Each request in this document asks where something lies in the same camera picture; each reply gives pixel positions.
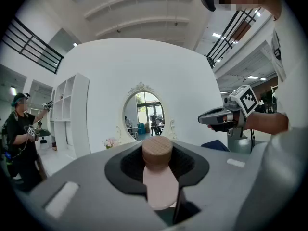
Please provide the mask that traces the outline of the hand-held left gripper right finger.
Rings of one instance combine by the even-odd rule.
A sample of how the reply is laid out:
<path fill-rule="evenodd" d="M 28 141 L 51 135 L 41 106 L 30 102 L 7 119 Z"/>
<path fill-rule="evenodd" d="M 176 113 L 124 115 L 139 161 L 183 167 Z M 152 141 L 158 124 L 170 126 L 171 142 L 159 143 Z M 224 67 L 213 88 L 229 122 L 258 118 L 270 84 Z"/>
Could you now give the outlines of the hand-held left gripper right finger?
<path fill-rule="evenodd" d="M 176 141 L 209 162 L 209 172 L 195 186 L 183 188 L 186 199 L 201 211 L 171 227 L 173 231 L 233 231 L 235 222 L 256 179 L 262 144 L 251 154 L 207 149 Z"/>

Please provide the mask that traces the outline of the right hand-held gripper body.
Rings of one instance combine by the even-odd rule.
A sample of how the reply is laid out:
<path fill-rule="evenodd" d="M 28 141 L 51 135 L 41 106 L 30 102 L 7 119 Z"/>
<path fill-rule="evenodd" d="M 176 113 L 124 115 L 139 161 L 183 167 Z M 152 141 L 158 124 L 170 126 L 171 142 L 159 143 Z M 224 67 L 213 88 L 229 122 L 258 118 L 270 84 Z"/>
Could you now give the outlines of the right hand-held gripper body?
<path fill-rule="evenodd" d="M 228 114 L 241 111 L 247 119 L 248 116 L 258 106 L 258 101 L 251 86 L 242 85 L 224 99 L 223 106 L 225 109 L 228 109 Z M 230 129 L 228 134 L 234 139 L 246 139 L 246 136 L 243 135 L 243 132 L 244 131 L 241 129 L 241 127 L 239 127 Z"/>

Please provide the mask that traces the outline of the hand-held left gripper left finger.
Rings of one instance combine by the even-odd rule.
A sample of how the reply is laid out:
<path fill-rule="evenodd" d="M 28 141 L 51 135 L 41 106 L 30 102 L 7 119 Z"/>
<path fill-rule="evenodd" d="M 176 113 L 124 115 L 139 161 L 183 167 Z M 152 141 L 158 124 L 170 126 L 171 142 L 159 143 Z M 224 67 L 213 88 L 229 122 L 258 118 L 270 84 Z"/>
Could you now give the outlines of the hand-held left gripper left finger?
<path fill-rule="evenodd" d="M 31 191 L 32 204 L 54 230 L 167 229 L 145 197 L 120 192 L 105 176 L 105 164 L 110 158 L 140 146 L 141 142 L 132 142 L 72 161 Z"/>

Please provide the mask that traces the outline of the person's right hand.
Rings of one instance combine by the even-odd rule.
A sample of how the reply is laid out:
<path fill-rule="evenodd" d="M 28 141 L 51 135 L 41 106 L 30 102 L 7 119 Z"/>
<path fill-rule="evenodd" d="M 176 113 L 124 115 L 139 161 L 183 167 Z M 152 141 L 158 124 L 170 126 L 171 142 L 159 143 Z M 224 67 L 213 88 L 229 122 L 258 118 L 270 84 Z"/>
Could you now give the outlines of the person's right hand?
<path fill-rule="evenodd" d="M 248 130 L 248 120 L 241 111 L 236 111 L 233 114 L 227 114 L 223 117 L 221 124 L 207 124 L 209 129 L 215 132 L 229 132 L 230 129 L 241 127 L 242 130 Z"/>

